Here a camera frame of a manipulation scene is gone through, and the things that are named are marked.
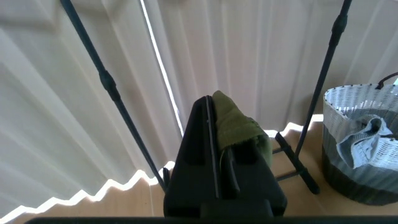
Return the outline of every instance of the laundry basket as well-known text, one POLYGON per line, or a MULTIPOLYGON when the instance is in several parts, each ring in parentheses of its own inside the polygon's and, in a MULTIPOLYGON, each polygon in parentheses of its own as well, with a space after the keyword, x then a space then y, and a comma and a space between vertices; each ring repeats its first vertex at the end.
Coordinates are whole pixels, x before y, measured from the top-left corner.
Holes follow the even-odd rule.
POLYGON ((341 128, 366 114, 383 118, 392 133, 398 133, 398 86, 383 85, 396 75, 378 85, 336 87, 323 99, 323 175, 336 191, 368 205, 398 202, 398 140, 395 135, 380 138, 375 159, 355 169, 339 155, 336 140, 341 128))

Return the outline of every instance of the curtain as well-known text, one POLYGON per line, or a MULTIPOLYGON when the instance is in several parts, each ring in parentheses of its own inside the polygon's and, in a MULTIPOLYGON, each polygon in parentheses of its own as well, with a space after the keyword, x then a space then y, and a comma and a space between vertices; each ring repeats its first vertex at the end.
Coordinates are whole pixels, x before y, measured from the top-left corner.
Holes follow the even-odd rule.
MULTIPOLYGON (((302 124, 342 5, 72 2, 158 169, 175 159, 193 102, 215 90, 264 129, 302 124)), ((324 90, 398 70, 397 10, 353 1, 324 90)), ((0 28, 0 217, 137 170, 153 177, 58 1, 0 1, 0 28)))

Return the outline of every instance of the basket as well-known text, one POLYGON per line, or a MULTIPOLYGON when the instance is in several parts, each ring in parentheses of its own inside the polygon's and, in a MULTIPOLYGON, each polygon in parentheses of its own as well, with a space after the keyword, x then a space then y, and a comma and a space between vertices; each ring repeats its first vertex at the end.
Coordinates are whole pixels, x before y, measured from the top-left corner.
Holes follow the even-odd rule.
POLYGON ((398 140, 380 138, 374 159, 355 169, 340 157, 336 140, 341 139, 341 128, 366 114, 383 118, 393 133, 398 132, 398 86, 383 85, 396 75, 377 86, 336 87, 326 91, 323 99, 323 175, 336 191, 368 205, 398 202, 398 140))

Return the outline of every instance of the floor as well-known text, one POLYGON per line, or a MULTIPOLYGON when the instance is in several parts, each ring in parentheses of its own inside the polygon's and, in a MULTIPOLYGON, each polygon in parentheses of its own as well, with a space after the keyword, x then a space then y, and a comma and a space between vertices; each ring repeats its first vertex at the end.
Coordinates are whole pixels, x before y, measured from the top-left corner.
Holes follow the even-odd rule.
MULTIPOLYGON (((300 133, 290 131, 286 140, 295 147, 300 133)), ((313 123, 308 132, 301 161, 309 169, 321 188, 319 195, 313 195, 300 177, 279 182, 287 196, 285 216, 314 215, 396 215, 398 203, 375 207, 362 205, 335 192, 324 180, 321 173, 322 123, 313 123)), ((283 153, 274 155, 272 171, 275 175, 293 170, 283 153)), ((77 205, 66 207, 56 205, 38 215, 23 214, 13 223, 24 223, 34 217, 161 217, 163 216, 164 193, 159 185, 149 186, 140 180, 132 189, 120 191, 111 189, 100 202, 82 200, 77 205)))

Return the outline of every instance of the olive green cloth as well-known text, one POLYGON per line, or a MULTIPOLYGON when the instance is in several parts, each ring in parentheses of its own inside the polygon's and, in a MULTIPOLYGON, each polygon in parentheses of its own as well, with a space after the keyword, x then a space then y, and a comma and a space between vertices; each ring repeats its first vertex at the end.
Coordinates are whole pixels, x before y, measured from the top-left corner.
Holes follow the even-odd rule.
POLYGON ((224 150, 229 146, 251 141, 271 166, 272 144, 268 135, 252 118, 246 117, 234 101, 221 91, 213 94, 216 111, 218 148, 224 150))

